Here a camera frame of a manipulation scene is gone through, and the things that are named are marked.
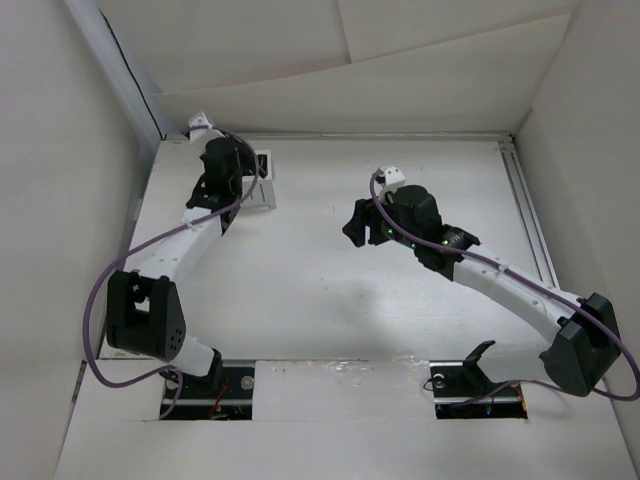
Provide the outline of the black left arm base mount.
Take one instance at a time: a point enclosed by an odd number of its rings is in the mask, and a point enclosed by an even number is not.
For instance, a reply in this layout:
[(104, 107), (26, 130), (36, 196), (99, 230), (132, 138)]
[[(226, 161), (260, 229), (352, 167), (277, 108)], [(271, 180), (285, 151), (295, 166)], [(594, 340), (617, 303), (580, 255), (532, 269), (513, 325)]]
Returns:
[(185, 375), (181, 391), (175, 372), (165, 381), (159, 407), (161, 420), (249, 421), (252, 419), (255, 361), (223, 361), (212, 385)]

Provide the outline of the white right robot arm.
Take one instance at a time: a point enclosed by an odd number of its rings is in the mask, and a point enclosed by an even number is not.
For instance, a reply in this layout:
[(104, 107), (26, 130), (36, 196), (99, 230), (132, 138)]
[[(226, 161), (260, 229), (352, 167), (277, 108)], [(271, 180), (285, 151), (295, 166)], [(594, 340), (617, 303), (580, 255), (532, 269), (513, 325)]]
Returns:
[(582, 299), (508, 266), (469, 232), (446, 224), (435, 198), (409, 185), (356, 201), (343, 233), (355, 247), (394, 241), (418, 262), (447, 280), (501, 305), (534, 328), (550, 346), (539, 358), (551, 381), (585, 397), (620, 355), (613, 341), (617, 324), (611, 303), (598, 294)]

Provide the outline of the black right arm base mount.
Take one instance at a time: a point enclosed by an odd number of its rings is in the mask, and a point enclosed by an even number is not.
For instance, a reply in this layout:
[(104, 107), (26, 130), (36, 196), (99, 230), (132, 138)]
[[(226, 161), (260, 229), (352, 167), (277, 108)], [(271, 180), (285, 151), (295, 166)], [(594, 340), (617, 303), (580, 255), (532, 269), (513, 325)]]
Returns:
[(433, 394), (437, 420), (528, 418), (519, 383), (491, 394), (499, 383), (489, 379), (479, 361), (494, 344), (494, 340), (484, 341), (461, 360), (429, 362), (430, 376), (422, 388)]

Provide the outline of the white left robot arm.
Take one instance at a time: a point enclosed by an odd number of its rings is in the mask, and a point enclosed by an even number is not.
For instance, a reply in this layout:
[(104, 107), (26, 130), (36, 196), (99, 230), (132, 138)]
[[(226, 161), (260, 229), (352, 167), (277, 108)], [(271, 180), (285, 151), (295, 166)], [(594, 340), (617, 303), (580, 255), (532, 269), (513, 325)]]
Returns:
[(183, 229), (159, 242), (133, 271), (115, 271), (107, 283), (106, 339), (110, 347), (174, 366), (201, 396), (222, 387), (221, 353), (187, 332), (178, 282), (224, 236), (240, 210), (243, 176), (256, 173), (255, 151), (232, 135), (209, 140), (204, 172), (183, 212)]

